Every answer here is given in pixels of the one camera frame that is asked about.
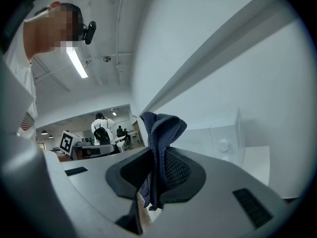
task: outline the black backpack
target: black backpack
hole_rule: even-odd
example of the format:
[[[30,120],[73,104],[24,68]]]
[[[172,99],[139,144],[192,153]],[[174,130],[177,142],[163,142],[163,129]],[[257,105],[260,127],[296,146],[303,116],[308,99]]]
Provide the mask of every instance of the black backpack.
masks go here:
[[[96,127],[94,128],[95,128],[94,136],[99,143],[101,143],[105,139],[109,140],[108,132],[106,132],[105,128],[101,127],[101,124],[99,125],[98,129],[96,129]]]

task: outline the black hair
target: black hair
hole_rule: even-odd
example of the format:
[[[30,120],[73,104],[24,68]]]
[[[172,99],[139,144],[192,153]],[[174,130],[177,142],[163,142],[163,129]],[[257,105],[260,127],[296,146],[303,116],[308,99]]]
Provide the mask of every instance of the black hair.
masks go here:
[[[96,114],[96,119],[101,119],[103,117],[104,117],[104,115],[102,113],[97,113]]]
[[[73,27],[73,35],[72,35],[72,41],[79,41],[80,37],[82,36],[84,32],[84,21],[83,21],[83,15],[81,13],[81,10],[78,6],[68,3],[68,2],[62,2],[60,3],[60,6],[66,7],[66,10],[72,11],[72,27]],[[46,11],[48,8],[44,7],[40,9],[39,11],[34,13],[34,16],[39,15],[43,11]]]

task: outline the folded cloth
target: folded cloth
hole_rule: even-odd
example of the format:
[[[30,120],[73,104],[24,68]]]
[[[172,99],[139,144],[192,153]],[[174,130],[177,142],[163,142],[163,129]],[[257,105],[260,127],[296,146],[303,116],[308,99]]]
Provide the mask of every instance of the folded cloth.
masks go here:
[[[148,144],[153,154],[153,166],[140,189],[144,207],[155,211],[161,208],[159,197],[167,190],[165,171],[165,151],[184,132],[187,124],[176,116],[144,112],[141,116],[148,133]]]

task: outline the person in black clothes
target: person in black clothes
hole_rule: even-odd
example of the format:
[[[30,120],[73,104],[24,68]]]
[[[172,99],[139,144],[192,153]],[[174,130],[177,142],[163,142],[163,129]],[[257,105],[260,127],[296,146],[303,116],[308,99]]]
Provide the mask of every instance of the person in black clothes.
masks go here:
[[[123,136],[123,130],[121,126],[119,126],[119,128],[117,129],[117,137],[122,137],[122,136]]]

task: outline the linear light fixture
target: linear light fixture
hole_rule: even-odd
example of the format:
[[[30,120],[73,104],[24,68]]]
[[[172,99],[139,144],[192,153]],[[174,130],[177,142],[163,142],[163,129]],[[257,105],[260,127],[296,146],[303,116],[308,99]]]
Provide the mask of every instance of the linear light fixture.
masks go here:
[[[82,66],[82,64],[77,56],[76,51],[72,48],[66,48],[66,50],[67,50],[67,54],[68,54],[70,60],[72,61],[73,65],[75,66],[79,75],[82,78],[88,77],[87,73],[85,72],[85,69],[83,68],[83,66]]]

